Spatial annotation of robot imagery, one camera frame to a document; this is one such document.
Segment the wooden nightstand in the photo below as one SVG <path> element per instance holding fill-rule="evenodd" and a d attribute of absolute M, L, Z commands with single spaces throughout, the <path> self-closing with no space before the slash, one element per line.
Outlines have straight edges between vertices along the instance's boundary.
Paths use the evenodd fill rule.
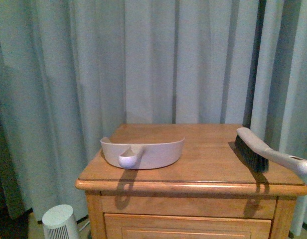
<path fill-rule="evenodd" d="M 81 173 L 93 239 L 286 239 L 297 196 L 307 186 L 270 162 L 254 173 L 234 147 L 237 124 L 124 124 L 113 143 L 185 137 L 165 168 L 124 170 L 100 151 Z"/>

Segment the black bristles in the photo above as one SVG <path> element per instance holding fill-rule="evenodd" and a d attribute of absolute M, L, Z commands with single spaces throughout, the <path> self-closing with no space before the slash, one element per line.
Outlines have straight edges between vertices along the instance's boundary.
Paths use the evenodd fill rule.
<path fill-rule="evenodd" d="M 240 151 L 246 163 L 256 172 L 264 173 L 269 170 L 269 161 L 252 151 L 243 139 L 237 135 L 235 146 Z"/>

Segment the wooden drawer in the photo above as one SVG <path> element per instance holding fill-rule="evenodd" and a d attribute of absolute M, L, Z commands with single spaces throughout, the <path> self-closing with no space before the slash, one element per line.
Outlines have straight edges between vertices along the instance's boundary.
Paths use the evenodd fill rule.
<path fill-rule="evenodd" d="M 105 214 L 108 239 L 268 239 L 271 220 Z"/>
<path fill-rule="evenodd" d="M 252 196 L 168 197 L 166 195 L 103 195 L 105 213 L 272 219 L 276 198 Z"/>

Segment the white dustpan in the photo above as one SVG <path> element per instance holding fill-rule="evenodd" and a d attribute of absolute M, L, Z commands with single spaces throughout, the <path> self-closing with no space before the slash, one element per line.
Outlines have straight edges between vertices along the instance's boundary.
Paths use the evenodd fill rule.
<path fill-rule="evenodd" d="M 181 156 L 184 139 L 171 143 L 122 144 L 100 140 L 105 160 L 124 169 L 154 169 L 175 163 Z"/>

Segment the light blue curtain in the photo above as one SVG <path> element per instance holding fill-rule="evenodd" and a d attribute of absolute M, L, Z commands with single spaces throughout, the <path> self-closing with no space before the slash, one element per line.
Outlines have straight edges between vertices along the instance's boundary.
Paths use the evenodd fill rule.
<path fill-rule="evenodd" d="M 307 159 L 307 0 L 267 1 L 257 72 L 251 130 L 275 150 Z M 307 196 L 299 197 L 296 236 L 306 205 Z"/>
<path fill-rule="evenodd" d="M 124 122 L 251 123 L 307 157 L 307 0 L 0 0 L 0 114 L 38 220 L 87 214 L 75 179 Z"/>

